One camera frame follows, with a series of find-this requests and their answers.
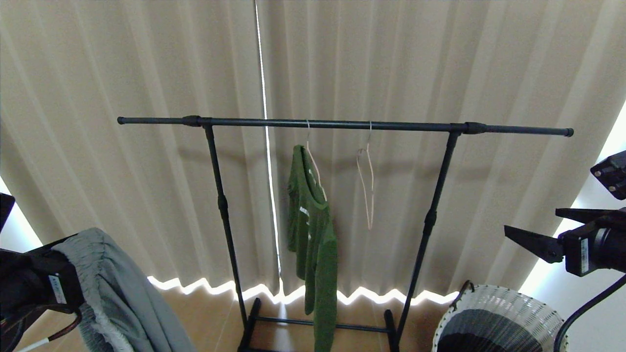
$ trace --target wooden floor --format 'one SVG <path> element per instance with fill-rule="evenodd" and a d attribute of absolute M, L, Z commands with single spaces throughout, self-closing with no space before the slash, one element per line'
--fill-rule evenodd
<path fill-rule="evenodd" d="M 210 295 L 199 288 L 189 295 L 179 289 L 162 291 L 166 301 L 176 312 L 189 337 L 198 351 L 236 351 L 241 340 L 243 325 L 239 306 L 233 300 L 231 292 L 218 296 Z M 304 298 L 288 305 L 272 304 L 265 296 L 261 306 L 261 315 L 280 318 L 310 319 L 304 314 Z M 253 299 L 246 301 L 249 310 Z M 372 303 L 368 298 L 360 297 L 352 304 L 337 305 L 337 320 L 340 323 L 362 324 L 384 327 L 383 312 L 391 309 L 398 324 L 402 303 L 395 299 L 386 304 Z M 434 330 L 439 319 L 446 311 L 442 306 L 430 301 L 423 301 L 412 306 L 400 344 L 401 351 L 430 351 Z M 53 334 L 73 320 L 73 316 L 47 312 L 24 334 L 16 351 L 30 343 Z M 294 324 L 276 324 L 257 322 L 251 347 L 276 349 L 279 351 L 313 351 L 313 329 L 311 326 Z M 381 333 L 337 329 L 332 347 L 333 351 L 389 351 L 387 336 Z M 36 352 L 85 351 L 78 330 L 67 336 L 35 349 Z"/>

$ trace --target green sweater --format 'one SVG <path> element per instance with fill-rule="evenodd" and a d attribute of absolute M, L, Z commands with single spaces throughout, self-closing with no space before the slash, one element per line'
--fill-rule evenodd
<path fill-rule="evenodd" d="M 337 323 L 337 238 L 307 150 L 294 147 L 289 175 L 289 250 L 305 281 L 304 311 L 313 317 L 315 351 L 331 350 Z"/>

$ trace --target empty clothes hanger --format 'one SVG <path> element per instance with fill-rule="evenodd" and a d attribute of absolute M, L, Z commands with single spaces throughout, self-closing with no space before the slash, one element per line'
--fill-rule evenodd
<path fill-rule="evenodd" d="M 322 189 L 322 193 L 324 194 L 324 200 L 328 201 L 326 198 L 326 191 L 324 190 L 324 186 L 322 186 L 322 179 L 319 177 L 319 169 L 317 168 L 317 163 L 315 163 L 315 159 L 313 158 L 313 154 L 311 154 L 311 149 L 309 148 L 309 137 L 311 135 L 311 125 L 307 120 L 307 152 L 309 153 L 309 158 L 313 162 L 313 166 L 315 167 L 315 172 L 317 174 L 317 183 L 319 184 L 319 188 Z"/>
<path fill-rule="evenodd" d="M 374 168 L 372 167 L 372 158 L 369 156 L 369 140 L 372 137 L 372 121 L 369 122 L 369 135 L 367 136 L 367 145 L 365 147 L 365 153 L 367 155 L 367 162 L 369 163 L 369 172 L 372 176 L 371 184 L 371 201 L 370 205 L 367 203 L 367 188 L 365 187 L 365 181 L 363 180 L 363 173 L 361 172 L 361 166 L 359 165 L 359 159 L 363 153 L 363 148 L 360 148 L 356 155 L 356 167 L 359 170 L 359 178 L 361 178 L 361 185 L 363 185 L 363 196 L 365 198 L 365 214 L 367 216 L 367 229 L 371 230 L 374 223 Z"/>

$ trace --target curtain fold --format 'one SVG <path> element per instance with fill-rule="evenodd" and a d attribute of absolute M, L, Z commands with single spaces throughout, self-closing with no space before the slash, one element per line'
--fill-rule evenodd
<path fill-rule="evenodd" d="M 41 240 L 97 226 L 161 281 L 231 280 L 203 130 L 115 118 L 261 116 L 254 4 L 33 1 L 0 15 L 3 177 L 33 178 L 45 204 L 16 196 L 29 218 L 50 209 Z M 215 134 L 242 284 L 277 293 L 265 133 Z"/>
<path fill-rule="evenodd" d="M 269 118 L 573 127 L 573 138 L 462 136 L 416 294 L 467 278 L 516 288 L 536 258 L 503 224 L 553 233 L 626 98 L 625 5 L 606 2 L 257 1 Z M 285 293 L 291 148 L 272 130 Z M 339 289 L 408 289 L 447 135 L 377 132 L 374 226 L 356 155 L 368 131 L 310 132 L 339 246 Z M 369 172 L 365 173 L 366 183 Z"/>

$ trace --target black metal clothing rack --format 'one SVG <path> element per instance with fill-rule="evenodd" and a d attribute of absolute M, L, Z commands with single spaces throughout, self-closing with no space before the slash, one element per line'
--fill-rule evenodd
<path fill-rule="evenodd" d="M 250 315 L 246 315 L 245 303 L 242 297 L 242 288 L 239 281 L 239 270 L 237 269 L 237 257 L 235 255 L 235 247 L 233 245 L 232 232 L 230 230 L 230 220 L 228 217 L 228 202 L 222 185 L 222 175 L 220 173 L 220 165 L 215 148 L 215 135 L 213 134 L 213 126 L 250 126 L 250 127 L 296 127 L 296 128 L 341 128 L 341 129 L 361 129 L 361 130 L 402 130 L 402 131 L 431 131 L 431 132 L 448 132 L 448 143 L 446 151 L 443 155 L 443 161 L 439 170 L 439 177 L 435 186 L 433 199 L 430 209 L 424 219 L 424 229 L 422 239 L 419 244 L 417 258 L 413 267 L 413 275 L 411 283 L 404 302 L 402 315 L 398 322 L 398 327 L 394 324 L 394 318 L 390 310 L 384 312 L 385 327 L 378 328 L 375 326 L 363 326 L 354 324 L 337 324 L 339 329 L 351 329 L 361 331 L 373 331 L 377 333 L 386 333 L 389 340 L 389 349 L 391 352 L 399 351 L 399 343 L 402 338 L 404 325 L 411 298 L 415 293 L 418 281 L 419 271 L 424 260 L 428 240 L 433 231 L 435 222 L 437 221 L 437 206 L 441 198 L 441 191 L 445 183 L 454 147 L 458 137 L 462 134 L 475 135 L 479 133 L 523 133 L 530 135 L 559 135 L 570 137 L 574 131 L 571 128 L 543 128 L 543 127 L 520 127 L 520 126 L 498 126 L 485 125 L 484 123 L 466 122 L 466 123 L 412 123 L 412 122 L 369 122 L 369 121 L 330 121 L 330 120 L 263 120 L 263 119 L 246 119 L 246 118 L 204 118 L 200 116 L 186 116 L 183 118 L 127 118 L 118 117 L 118 123 L 123 124 L 169 124 L 169 125 L 186 125 L 191 127 L 203 127 L 207 136 L 208 147 L 211 154 L 213 164 L 213 173 L 215 174 L 215 185 L 217 186 L 217 204 L 222 216 L 224 232 L 226 235 L 226 243 L 228 245 L 228 254 L 230 256 L 230 264 L 233 270 L 233 278 L 235 281 L 235 290 L 237 291 L 237 299 L 239 301 L 239 309 L 241 312 L 242 322 L 244 324 L 244 335 L 239 344 L 239 352 L 244 351 L 269 351 L 267 349 L 258 349 L 250 347 L 250 340 L 254 332 L 254 326 L 257 321 L 268 321 L 273 323 L 303 324 L 313 325 L 312 321 L 299 319 L 282 319 L 259 316 L 261 307 L 260 298 L 256 298 Z"/>

